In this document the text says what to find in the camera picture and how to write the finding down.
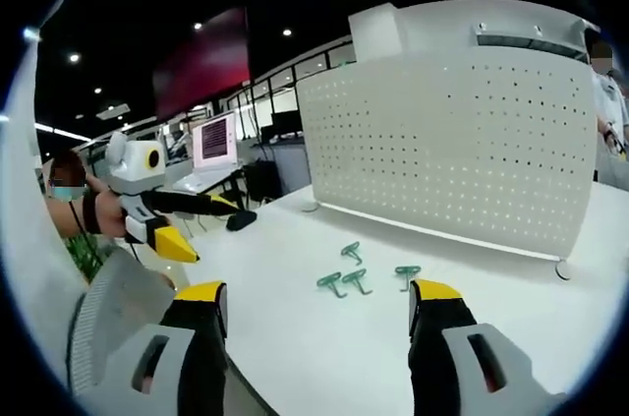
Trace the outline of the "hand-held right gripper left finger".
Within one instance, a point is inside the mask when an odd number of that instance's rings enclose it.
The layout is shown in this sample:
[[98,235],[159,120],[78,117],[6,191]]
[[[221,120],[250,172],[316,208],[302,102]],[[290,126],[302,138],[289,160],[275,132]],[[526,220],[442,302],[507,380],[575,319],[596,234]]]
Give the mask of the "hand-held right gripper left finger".
[[227,284],[179,292],[105,360],[90,391],[92,415],[222,415],[228,359]]

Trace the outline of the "person's left hand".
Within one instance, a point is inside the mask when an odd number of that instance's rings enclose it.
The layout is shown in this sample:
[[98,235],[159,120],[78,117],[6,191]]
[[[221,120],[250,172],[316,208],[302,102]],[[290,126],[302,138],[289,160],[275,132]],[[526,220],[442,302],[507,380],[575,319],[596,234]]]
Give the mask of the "person's left hand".
[[95,197],[95,215],[100,232],[113,238],[126,235],[125,215],[119,197],[110,190],[103,190]]

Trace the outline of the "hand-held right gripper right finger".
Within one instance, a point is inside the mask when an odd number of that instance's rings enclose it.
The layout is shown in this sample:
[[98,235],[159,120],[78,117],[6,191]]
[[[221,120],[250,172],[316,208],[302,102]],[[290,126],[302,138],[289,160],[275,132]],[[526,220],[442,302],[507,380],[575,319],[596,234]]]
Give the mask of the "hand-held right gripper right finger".
[[409,284],[408,366],[416,415],[549,415],[566,399],[534,378],[532,360],[444,283]]

